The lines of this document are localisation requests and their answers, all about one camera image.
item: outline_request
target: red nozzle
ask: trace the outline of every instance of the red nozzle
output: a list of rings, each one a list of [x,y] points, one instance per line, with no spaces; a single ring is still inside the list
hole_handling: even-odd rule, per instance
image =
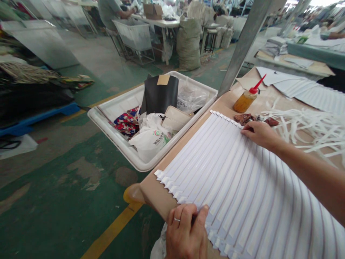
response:
[[[259,90],[258,90],[259,85],[262,83],[262,81],[263,81],[263,79],[265,78],[266,75],[267,75],[267,74],[265,74],[265,75],[261,78],[261,80],[256,84],[256,86],[250,88],[249,92],[250,92],[251,94],[257,94],[257,93],[258,93],[258,91],[259,91]]]

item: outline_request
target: white pleated paper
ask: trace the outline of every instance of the white pleated paper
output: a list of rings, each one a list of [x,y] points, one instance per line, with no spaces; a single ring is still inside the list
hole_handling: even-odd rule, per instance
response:
[[[210,207],[208,238],[229,258],[345,258],[345,229],[275,154],[215,111],[157,180]]]
[[[260,76],[266,74],[263,82],[274,85],[288,98],[296,98],[316,109],[332,114],[345,114],[345,94],[325,87],[305,77],[278,72],[269,68],[256,67]]]

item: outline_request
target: black leather piece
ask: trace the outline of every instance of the black leather piece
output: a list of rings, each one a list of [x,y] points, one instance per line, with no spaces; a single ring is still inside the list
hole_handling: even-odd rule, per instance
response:
[[[159,76],[145,80],[144,98],[146,99],[146,112],[165,113],[169,105],[176,107],[179,80],[170,76],[167,85],[157,85]]]

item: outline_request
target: blue pallet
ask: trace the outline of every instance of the blue pallet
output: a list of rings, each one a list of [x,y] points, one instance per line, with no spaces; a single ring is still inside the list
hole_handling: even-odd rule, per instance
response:
[[[49,118],[58,113],[63,113],[64,115],[69,116],[78,111],[80,111],[80,108],[78,107],[77,103],[71,103],[69,105],[63,106],[62,108],[50,110],[48,112],[41,113],[31,118],[22,120],[14,126],[0,129],[0,137],[6,134],[10,134],[13,136],[22,136],[33,131],[33,128],[29,127],[29,125],[31,124]]]

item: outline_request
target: yellow object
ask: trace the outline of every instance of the yellow object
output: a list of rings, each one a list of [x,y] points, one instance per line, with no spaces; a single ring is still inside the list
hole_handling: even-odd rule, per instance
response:
[[[114,220],[106,231],[96,239],[90,248],[85,252],[81,259],[97,259],[111,244],[114,238],[127,225],[132,217],[137,213],[143,204],[131,203],[127,208]]]
[[[245,91],[239,99],[235,102],[233,109],[235,112],[244,113],[258,97],[258,94],[251,94],[249,91]]]
[[[131,186],[127,187],[125,192],[123,193],[123,199],[127,203],[143,203],[145,204],[144,196],[140,189],[140,184],[135,183]]]

